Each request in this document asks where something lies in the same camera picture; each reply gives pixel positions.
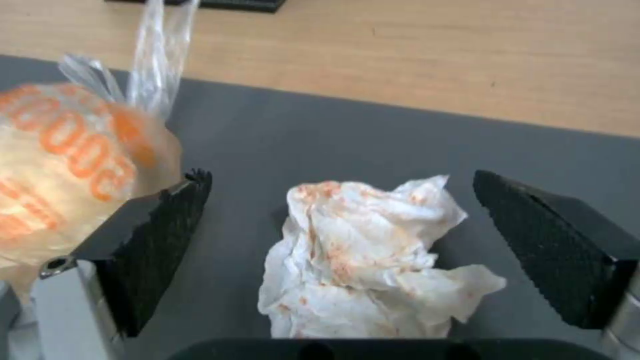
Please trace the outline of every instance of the screw hole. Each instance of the screw hole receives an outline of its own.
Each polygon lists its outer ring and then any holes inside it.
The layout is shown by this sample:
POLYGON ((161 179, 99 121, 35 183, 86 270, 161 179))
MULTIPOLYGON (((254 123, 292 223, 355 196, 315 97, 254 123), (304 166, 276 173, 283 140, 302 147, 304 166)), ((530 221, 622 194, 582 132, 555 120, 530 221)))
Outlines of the screw hole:
POLYGON ((58 258, 55 260, 51 260, 48 264, 47 264, 47 269, 49 270, 55 270, 61 266, 64 266, 67 263, 67 259, 65 258, 58 258))
POLYGON ((333 360, 333 350, 322 343, 311 343, 303 346, 298 353, 298 360, 333 360))
POLYGON ((447 349, 445 360, 482 360, 482 357, 470 345, 454 344, 447 349))

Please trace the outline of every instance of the black object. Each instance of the black object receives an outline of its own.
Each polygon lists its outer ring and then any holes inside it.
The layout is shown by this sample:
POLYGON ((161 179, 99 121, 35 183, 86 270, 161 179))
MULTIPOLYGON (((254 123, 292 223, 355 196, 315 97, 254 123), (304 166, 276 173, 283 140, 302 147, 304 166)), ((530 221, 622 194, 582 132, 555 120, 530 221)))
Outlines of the black object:
MULTIPOLYGON (((107 0, 107 1, 128 1, 131 3, 144 3, 145 0, 107 0)), ((185 0, 164 0, 167 5, 180 5, 185 0)), ((254 12, 275 13, 285 0, 201 0, 200 6, 203 8, 218 8, 230 10, 246 10, 254 12)))
POLYGON ((640 259, 640 242, 579 199, 478 171, 474 190, 523 269, 562 319, 603 329, 640 259))
POLYGON ((606 360, 555 340, 209 340, 170 360, 606 360))
POLYGON ((74 251, 92 261, 117 327, 137 336, 182 261, 211 191, 194 170, 170 190, 126 202, 74 251))

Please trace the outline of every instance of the black device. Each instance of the black device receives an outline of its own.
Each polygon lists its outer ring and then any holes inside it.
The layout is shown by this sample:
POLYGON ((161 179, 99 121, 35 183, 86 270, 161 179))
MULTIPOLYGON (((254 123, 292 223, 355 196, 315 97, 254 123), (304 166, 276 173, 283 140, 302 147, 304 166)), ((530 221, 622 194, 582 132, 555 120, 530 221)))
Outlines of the black device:
MULTIPOLYGON (((106 1, 127 1, 130 3, 144 3, 145 0, 106 0, 106 1)), ((167 5, 180 5, 184 0, 164 0, 167 5)), ((201 0, 200 6, 203 8, 217 8, 229 10, 246 10, 253 12, 275 13, 282 6, 285 0, 201 0)))

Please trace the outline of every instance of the textured gripper pad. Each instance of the textured gripper pad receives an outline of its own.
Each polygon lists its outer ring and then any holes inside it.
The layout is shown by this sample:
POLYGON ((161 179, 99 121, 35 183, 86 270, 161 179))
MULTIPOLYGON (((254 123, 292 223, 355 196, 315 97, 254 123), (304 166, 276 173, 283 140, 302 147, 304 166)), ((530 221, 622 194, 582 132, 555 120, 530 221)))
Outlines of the textured gripper pad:
POLYGON ((585 329, 606 326, 640 259, 638 241, 578 199, 491 172, 476 172, 474 191, 562 319, 585 329))
POLYGON ((158 195, 126 202, 75 251, 93 261, 116 325, 137 336, 169 287, 211 191, 194 170, 158 195))

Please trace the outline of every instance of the clear plastic bag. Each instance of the clear plastic bag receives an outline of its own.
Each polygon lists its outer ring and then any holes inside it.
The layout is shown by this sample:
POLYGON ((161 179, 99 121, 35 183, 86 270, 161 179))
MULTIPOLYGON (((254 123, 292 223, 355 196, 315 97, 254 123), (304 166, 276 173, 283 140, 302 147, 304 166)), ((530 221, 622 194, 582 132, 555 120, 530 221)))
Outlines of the clear plastic bag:
POLYGON ((162 0, 148 1, 126 97, 99 61, 74 55, 60 63, 72 83, 0 94, 0 279, 22 295, 42 262, 125 201, 180 180, 180 143, 164 122, 198 4, 163 29, 162 0))

